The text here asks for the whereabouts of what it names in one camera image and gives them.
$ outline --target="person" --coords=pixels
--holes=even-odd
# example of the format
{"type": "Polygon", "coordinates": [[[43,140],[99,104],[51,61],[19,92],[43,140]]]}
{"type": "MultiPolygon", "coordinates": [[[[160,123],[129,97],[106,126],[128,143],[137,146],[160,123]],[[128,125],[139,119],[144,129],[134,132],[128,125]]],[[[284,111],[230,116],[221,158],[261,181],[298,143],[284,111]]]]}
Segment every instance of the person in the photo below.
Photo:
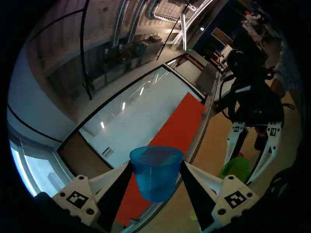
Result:
{"type": "MultiPolygon", "coordinates": [[[[287,91],[290,93],[298,112],[302,113],[302,82],[294,55],[284,38],[281,41],[280,58],[274,68],[274,79],[270,86],[282,99],[287,91]]],[[[255,127],[258,136],[265,137],[265,130],[255,127]]]]}

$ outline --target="wall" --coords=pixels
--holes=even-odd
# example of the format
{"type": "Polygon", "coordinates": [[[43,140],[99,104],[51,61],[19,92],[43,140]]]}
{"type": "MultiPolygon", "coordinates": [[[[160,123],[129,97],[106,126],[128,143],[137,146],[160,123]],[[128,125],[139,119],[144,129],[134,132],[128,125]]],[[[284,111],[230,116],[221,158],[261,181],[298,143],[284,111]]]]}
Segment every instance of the wall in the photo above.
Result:
{"type": "MultiPolygon", "coordinates": [[[[63,140],[75,124],[46,96],[29,68],[25,47],[16,60],[11,76],[8,103],[13,111],[31,127],[58,140],[63,140]]],[[[45,138],[17,121],[8,111],[8,123],[20,134],[44,145],[59,143],[45,138]]]]}
{"type": "Polygon", "coordinates": [[[84,175],[89,179],[111,170],[76,132],[62,146],[58,153],[75,175],[84,175]]]}

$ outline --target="black cable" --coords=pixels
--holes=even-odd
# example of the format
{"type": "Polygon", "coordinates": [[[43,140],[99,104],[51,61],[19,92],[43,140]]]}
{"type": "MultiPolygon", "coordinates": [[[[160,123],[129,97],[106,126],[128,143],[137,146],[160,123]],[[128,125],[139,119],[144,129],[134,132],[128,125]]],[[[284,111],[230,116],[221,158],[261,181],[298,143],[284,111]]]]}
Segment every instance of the black cable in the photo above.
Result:
{"type": "Polygon", "coordinates": [[[84,60],[84,25],[85,25],[85,17],[86,17],[86,12],[87,12],[87,8],[89,6],[89,2],[90,0],[86,0],[83,10],[82,10],[82,17],[81,17],[81,25],[80,25],[80,54],[81,54],[81,65],[82,65],[82,71],[83,71],[83,76],[84,76],[84,80],[85,80],[85,89],[86,89],[86,93],[89,96],[89,99],[92,100],[92,95],[90,92],[90,88],[89,88],[89,77],[86,73],[86,66],[85,66],[85,60],[84,60]]]}
{"type": "Polygon", "coordinates": [[[44,136],[44,137],[47,137],[48,139],[51,139],[51,140],[56,141],[56,142],[58,142],[58,143],[63,143],[63,142],[60,141],[60,140],[57,140],[57,139],[55,139],[55,138],[53,138],[53,137],[50,137],[50,136],[48,136],[48,135],[46,135],[46,134],[44,134],[44,133],[41,133],[40,131],[34,129],[34,128],[31,127],[30,125],[27,125],[27,123],[25,123],[22,119],[20,119],[20,118],[16,115],[16,113],[12,110],[12,108],[10,107],[9,104],[7,104],[7,107],[9,108],[9,110],[10,110],[10,112],[13,114],[13,116],[14,116],[19,122],[21,122],[23,125],[25,125],[27,128],[31,129],[32,131],[34,131],[34,132],[36,132],[36,133],[38,133],[38,134],[40,134],[40,135],[42,135],[42,136],[44,136]]]}
{"type": "MultiPolygon", "coordinates": [[[[218,102],[220,102],[221,99],[221,91],[222,91],[222,86],[224,85],[225,82],[227,82],[228,80],[224,79],[222,81],[222,83],[220,84],[220,89],[219,89],[219,100],[218,102]]],[[[228,120],[230,120],[230,118],[225,114],[224,110],[221,110],[222,114],[225,116],[225,118],[227,118],[228,120]]]]}
{"type": "Polygon", "coordinates": [[[37,32],[37,33],[29,40],[29,42],[31,42],[31,41],[33,41],[35,38],[37,38],[38,35],[40,35],[44,30],[46,30],[48,27],[52,26],[54,23],[57,23],[58,21],[61,21],[62,19],[66,18],[66,17],[68,17],[68,16],[71,16],[71,15],[76,14],[76,13],[80,13],[80,12],[82,12],[82,11],[83,11],[83,9],[76,10],[76,11],[73,11],[73,12],[71,12],[71,13],[69,13],[69,14],[66,14],[66,15],[64,15],[64,16],[62,16],[62,17],[56,19],[56,20],[54,20],[53,22],[49,23],[49,24],[46,25],[44,28],[42,28],[39,32],[37,32]]]}

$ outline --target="orange mat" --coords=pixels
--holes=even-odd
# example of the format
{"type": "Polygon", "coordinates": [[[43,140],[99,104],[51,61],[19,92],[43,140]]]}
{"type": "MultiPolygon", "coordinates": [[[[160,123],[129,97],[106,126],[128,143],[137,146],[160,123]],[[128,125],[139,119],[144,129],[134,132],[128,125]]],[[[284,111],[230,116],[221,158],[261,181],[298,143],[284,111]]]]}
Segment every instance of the orange mat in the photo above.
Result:
{"type": "MultiPolygon", "coordinates": [[[[187,93],[149,146],[171,146],[185,154],[197,132],[204,110],[204,106],[187,93]]],[[[139,218],[150,205],[151,202],[141,196],[133,173],[115,221],[128,226],[129,219],[139,218]]]]}

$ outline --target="ceiling pipe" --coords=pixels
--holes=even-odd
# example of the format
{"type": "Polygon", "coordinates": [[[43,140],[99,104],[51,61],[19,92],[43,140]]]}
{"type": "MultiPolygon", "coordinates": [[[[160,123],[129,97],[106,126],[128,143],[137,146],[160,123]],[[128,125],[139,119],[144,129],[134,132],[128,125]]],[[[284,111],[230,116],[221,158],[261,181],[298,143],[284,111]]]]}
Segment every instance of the ceiling pipe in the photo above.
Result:
{"type": "MultiPolygon", "coordinates": [[[[149,11],[148,11],[148,18],[149,19],[157,19],[157,20],[161,20],[161,21],[166,21],[166,22],[171,22],[171,23],[180,23],[180,20],[178,18],[172,17],[172,16],[165,16],[162,14],[156,14],[156,11],[159,7],[159,3],[157,3],[159,0],[153,0],[153,2],[150,5],[149,11]]],[[[193,6],[192,4],[188,5],[188,8],[195,12],[196,11],[196,7],[193,6]]]]}
{"type": "Polygon", "coordinates": [[[126,9],[128,7],[129,1],[128,0],[122,0],[120,6],[119,6],[119,14],[117,17],[117,22],[115,24],[115,31],[114,31],[114,39],[112,40],[112,47],[118,46],[119,44],[119,37],[120,37],[120,31],[121,31],[121,25],[123,23],[123,18],[126,12],[126,9]]]}
{"type": "Polygon", "coordinates": [[[147,3],[147,0],[139,0],[139,2],[137,4],[135,14],[134,14],[134,17],[133,17],[132,22],[131,22],[130,31],[128,33],[127,44],[130,44],[133,42],[135,32],[136,32],[136,28],[137,28],[138,22],[142,16],[142,12],[146,7],[146,3],[147,3]]]}

